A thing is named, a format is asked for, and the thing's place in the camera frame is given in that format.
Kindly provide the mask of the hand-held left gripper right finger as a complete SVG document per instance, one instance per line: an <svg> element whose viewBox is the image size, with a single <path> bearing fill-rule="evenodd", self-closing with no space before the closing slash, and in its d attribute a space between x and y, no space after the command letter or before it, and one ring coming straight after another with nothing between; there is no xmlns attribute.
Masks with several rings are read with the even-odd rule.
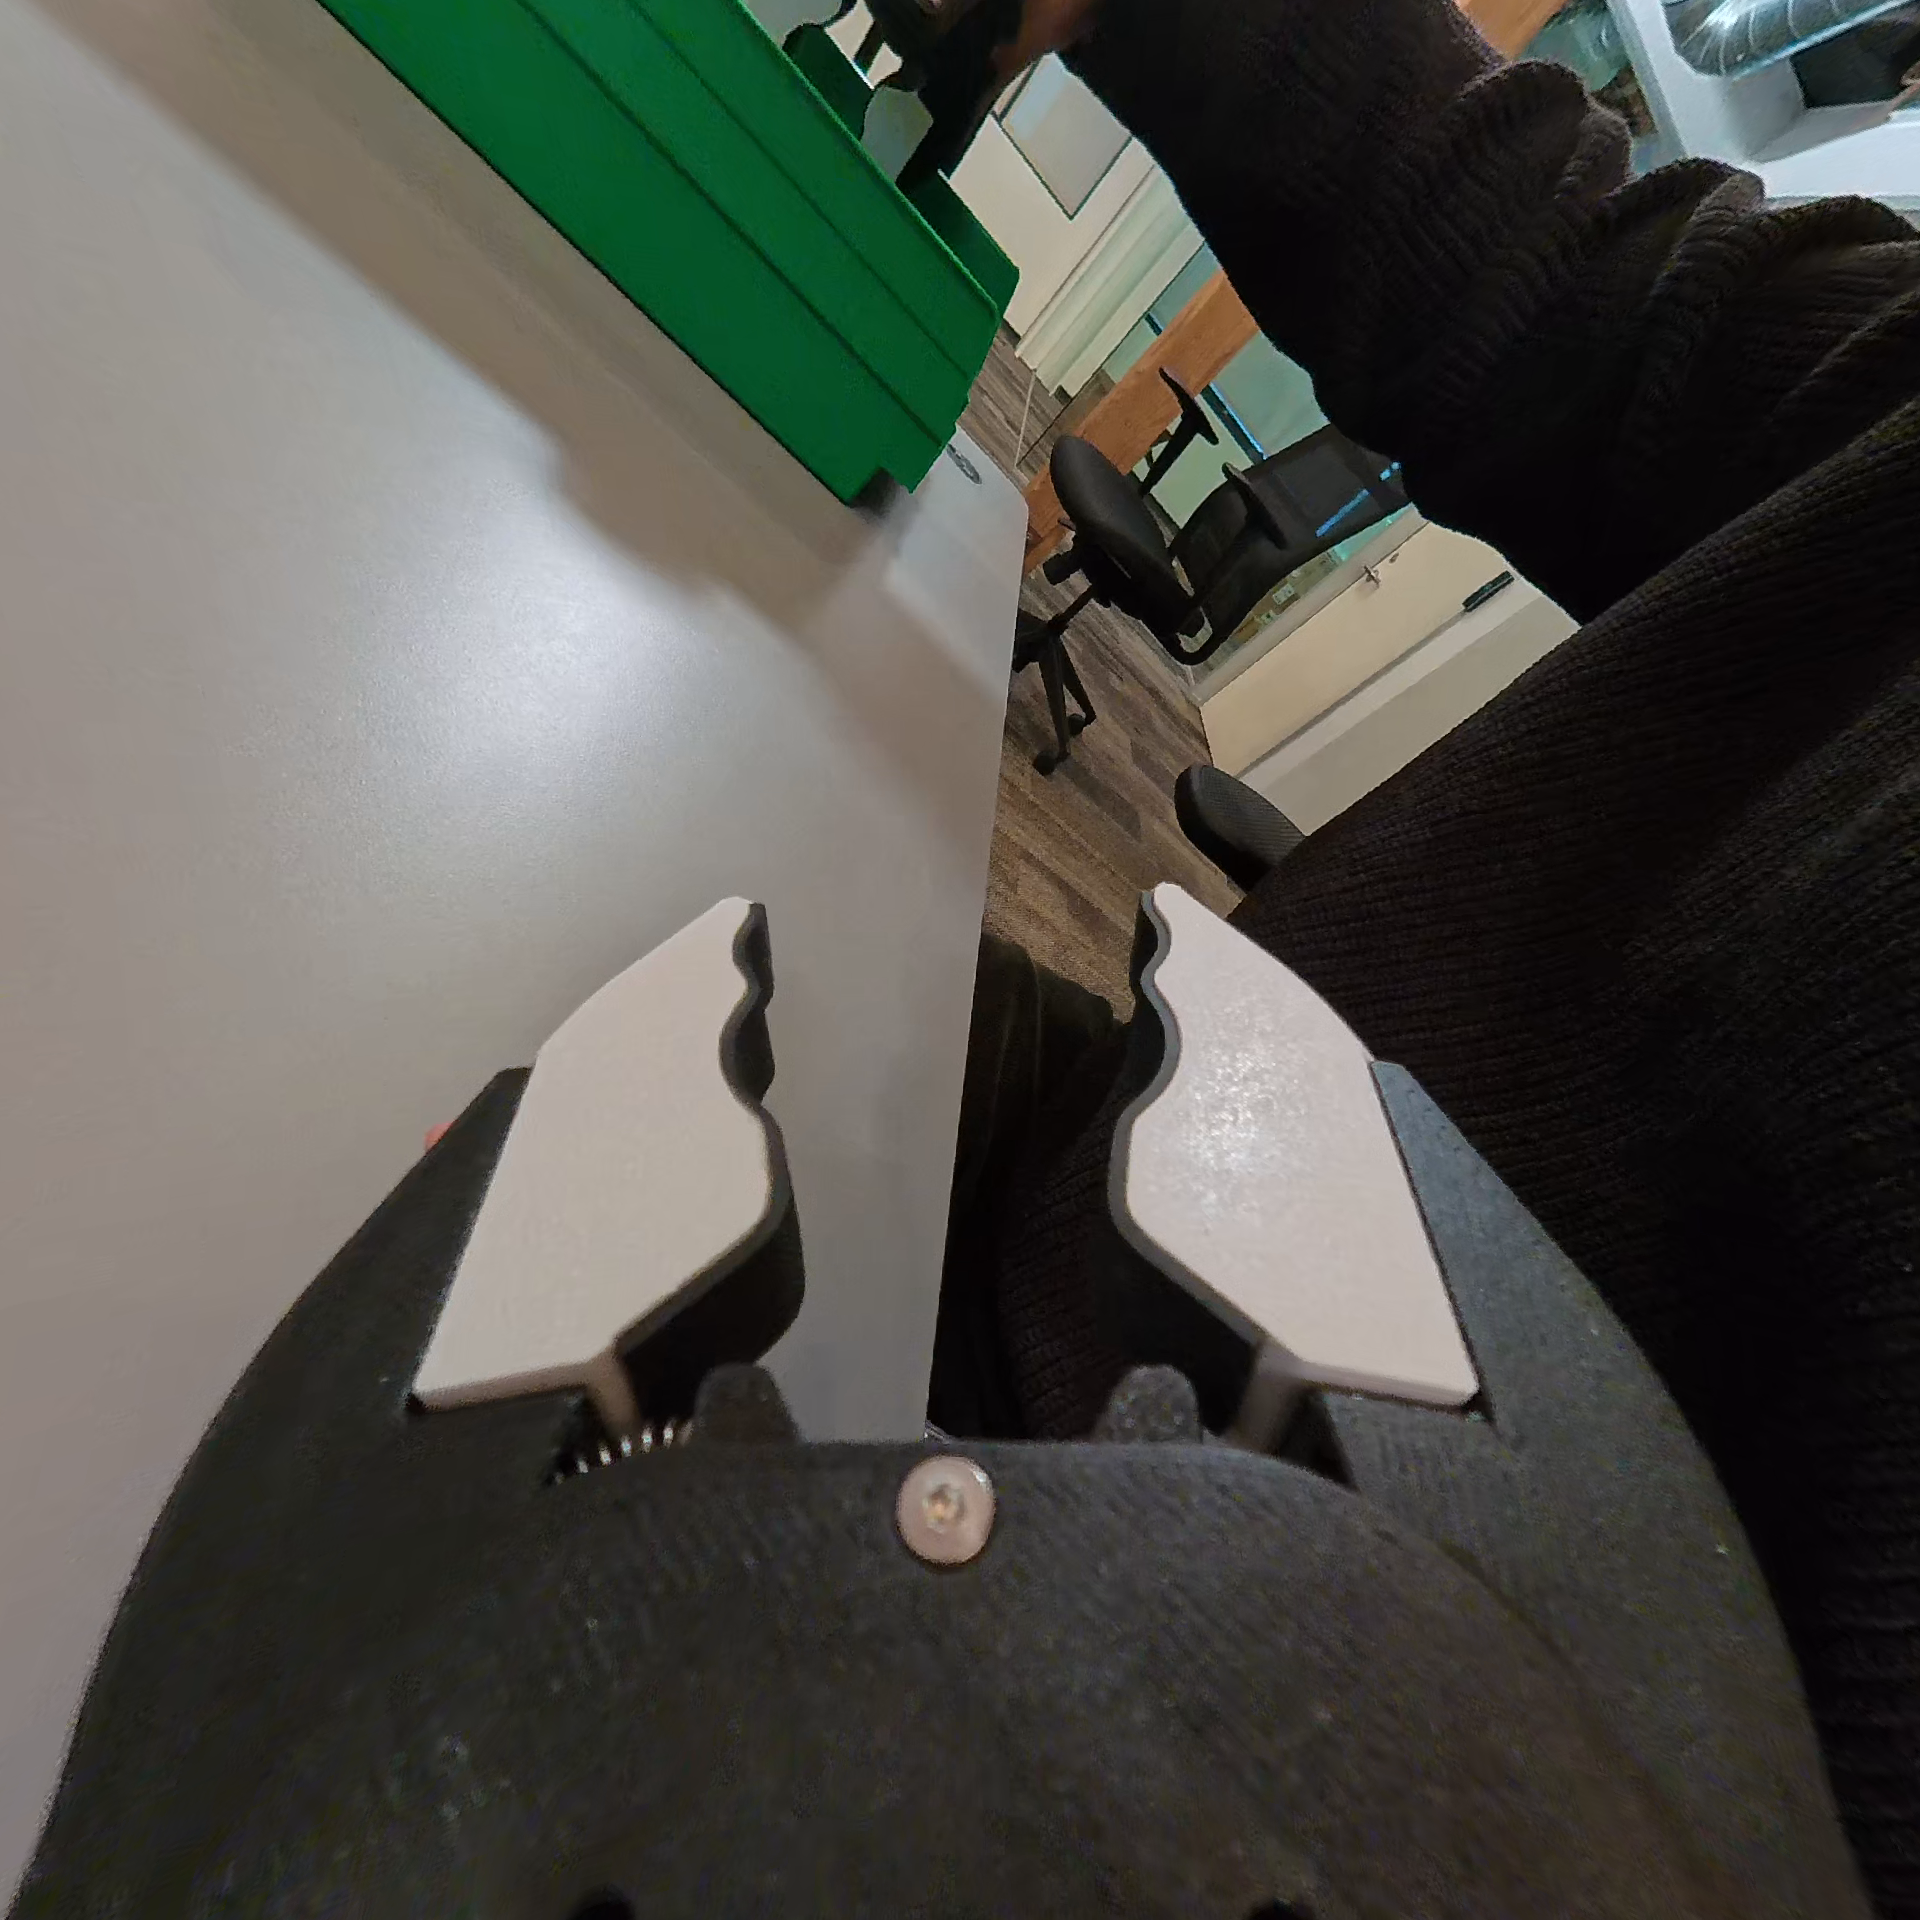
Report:
<svg viewBox="0 0 1920 1920"><path fill-rule="evenodd" d="M1175 883L1139 905L1109 1219L1116 1344L1226 1445L1279 1452L1324 1389L1447 1418L1481 1393L1377 1057Z"/></svg>

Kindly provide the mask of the person's black sweater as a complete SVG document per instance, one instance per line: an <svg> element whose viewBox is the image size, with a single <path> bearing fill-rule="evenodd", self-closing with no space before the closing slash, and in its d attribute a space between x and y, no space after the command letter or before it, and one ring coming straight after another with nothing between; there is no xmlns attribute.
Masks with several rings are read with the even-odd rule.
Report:
<svg viewBox="0 0 1920 1920"><path fill-rule="evenodd" d="M1444 1113L1664 1380L1802 1673L1851 1858L1915 1915L1915 230L1713 160L1628 342L1648 569L1234 922ZM1093 1476L1012 1873L1311 1915L1840 1915L1713 1850L1759 1749L1551 1660L1300 1469Z"/></svg>

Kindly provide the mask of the green plastic bin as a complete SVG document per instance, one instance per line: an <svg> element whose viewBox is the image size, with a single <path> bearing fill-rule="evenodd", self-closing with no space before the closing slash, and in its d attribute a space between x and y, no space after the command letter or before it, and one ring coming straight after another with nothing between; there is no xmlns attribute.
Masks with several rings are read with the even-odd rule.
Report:
<svg viewBox="0 0 1920 1920"><path fill-rule="evenodd" d="M909 93L733 2L325 2L823 488L915 490L1018 266Z"/></svg>

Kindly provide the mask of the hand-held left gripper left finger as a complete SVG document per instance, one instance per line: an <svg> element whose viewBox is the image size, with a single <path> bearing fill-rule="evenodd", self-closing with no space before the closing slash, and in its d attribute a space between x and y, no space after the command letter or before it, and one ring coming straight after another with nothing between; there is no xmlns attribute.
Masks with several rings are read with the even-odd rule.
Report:
<svg viewBox="0 0 1920 1920"><path fill-rule="evenodd" d="M423 1409L575 1393L608 1434L660 1434L794 1326L772 990L767 910L732 896L540 1048L418 1363Z"/></svg>

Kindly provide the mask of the grey desk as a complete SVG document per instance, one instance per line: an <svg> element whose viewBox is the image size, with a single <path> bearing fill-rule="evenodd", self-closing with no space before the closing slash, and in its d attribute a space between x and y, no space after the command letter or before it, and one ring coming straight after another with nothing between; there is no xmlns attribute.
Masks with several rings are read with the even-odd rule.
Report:
<svg viewBox="0 0 1920 1920"><path fill-rule="evenodd" d="M5 4L5 1906L267 1333L761 901L810 1438L919 1435L1025 509L837 500L317 4Z"/></svg>

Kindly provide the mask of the silver ventilation ducts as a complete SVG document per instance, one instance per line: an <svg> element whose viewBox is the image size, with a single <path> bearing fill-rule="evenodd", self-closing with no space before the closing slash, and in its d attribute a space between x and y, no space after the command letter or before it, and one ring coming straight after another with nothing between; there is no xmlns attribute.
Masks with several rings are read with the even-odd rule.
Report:
<svg viewBox="0 0 1920 1920"><path fill-rule="evenodd" d="M1737 80L1908 2L1663 2L1675 54L1700 78Z"/></svg>

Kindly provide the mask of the wooden railing beam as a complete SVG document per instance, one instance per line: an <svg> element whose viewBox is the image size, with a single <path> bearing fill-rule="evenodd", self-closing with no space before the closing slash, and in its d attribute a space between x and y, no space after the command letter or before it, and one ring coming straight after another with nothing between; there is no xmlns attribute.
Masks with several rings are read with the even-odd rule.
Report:
<svg viewBox="0 0 1920 1920"><path fill-rule="evenodd" d="M1215 272L1141 356L1093 403L1069 403L1053 437L1079 437L1124 473L1178 422L1175 389L1194 400L1252 339L1258 323L1226 272Z"/></svg>

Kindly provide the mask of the person's right forearm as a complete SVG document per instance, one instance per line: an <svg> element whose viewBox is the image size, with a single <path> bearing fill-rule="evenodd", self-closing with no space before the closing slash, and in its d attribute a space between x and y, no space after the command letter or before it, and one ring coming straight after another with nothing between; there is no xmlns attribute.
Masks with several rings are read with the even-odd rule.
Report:
<svg viewBox="0 0 1920 1920"><path fill-rule="evenodd" d="M1647 574L1628 342L1677 214L1554 64L1455 4L1061 4L1026 26L1152 152L1263 334L1411 500L1577 618Z"/></svg>

